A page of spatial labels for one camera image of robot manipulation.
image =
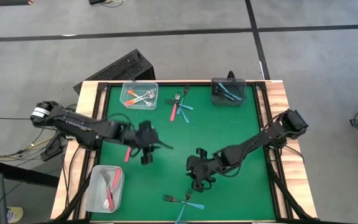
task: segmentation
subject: yellow object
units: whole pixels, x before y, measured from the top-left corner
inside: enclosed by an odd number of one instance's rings
[[[16,223],[23,217],[23,208],[7,207],[6,215],[8,223]]]

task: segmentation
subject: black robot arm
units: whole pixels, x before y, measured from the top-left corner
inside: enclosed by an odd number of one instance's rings
[[[54,101],[37,103],[30,119],[35,127],[54,127],[75,137],[79,145],[89,150],[100,149],[103,140],[142,150],[142,164],[152,162],[151,153],[158,148],[154,144],[172,148],[158,139],[158,134],[150,121],[140,123],[139,129],[133,130],[131,123],[96,120],[74,113]]]
[[[234,175],[227,175],[227,173],[240,168],[249,153],[260,146],[282,148],[287,144],[287,138],[297,139],[308,127],[296,110],[286,110],[274,119],[276,120],[270,121],[261,133],[241,144],[227,146],[214,152],[210,159],[207,159],[207,152],[204,149],[197,148],[196,153],[199,157],[190,156],[186,162],[187,175],[193,179],[192,188],[199,192],[210,189],[212,183],[216,181],[212,175],[216,173],[225,177],[234,177],[239,169]]]

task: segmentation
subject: clear plastic container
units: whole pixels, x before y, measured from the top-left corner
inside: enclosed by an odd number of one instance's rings
[[[212,78],[211,101],[214,105],[240,106],[247,99],[247,83],[238,78]]]
[[[120,101],[129,109],[154,110],[157,107],[158,84],[152,82],[125,82]]]
[[[112,190],[112,200],[114,208],[110,211],[109,208],[103,208],[103,205],[107,199],[106,193],[106,181],[104,181],[100,171],[105,169],[110,176],[110,187],[116,176],[118,169],[121,170],[121,174],[117,180],[116,187]],[[124,172],[118,166],[102,166],[97,165],[92,169],[91,180],[89,182],[88,194],[85,202],[85,210],[88,212],[101,212],[112,213],[116,211],[121,203],[122,187],[124,186]]]

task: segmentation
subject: black box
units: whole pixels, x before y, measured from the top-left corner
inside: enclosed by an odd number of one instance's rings
[[[98,71],[88,80],[155,80],[153,65],[137,50]],[[73,87],[80,94],[82,82]]]

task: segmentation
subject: pink handle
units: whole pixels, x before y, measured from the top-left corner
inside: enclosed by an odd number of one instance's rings
[[[174,104],[170,121],[173,121],[175,119],[176,112],[177,112],[177,104]]]
[[[116,188],[117,185],[117,181],[118,181],[118,177],[121,174],[121,169],[118,169],[116,172],[116,175],[114,176],[114,181],[112,182],[112,189],[114,190]]]
[[[114,209],[114,205],[112,204],[112,195],[108,187],[106,187],[106,193],[107,193],[107,199],[109,200],[109,208],[110,211],[112,211]]]
[[[125,154],[124,162],[128,162],[128,161],[129,161],[129,156],[131,155],[131,150],[132,150],[132,148],[131,148],[131,147],[128,147],[128,149],[127,149],[127,154]]]

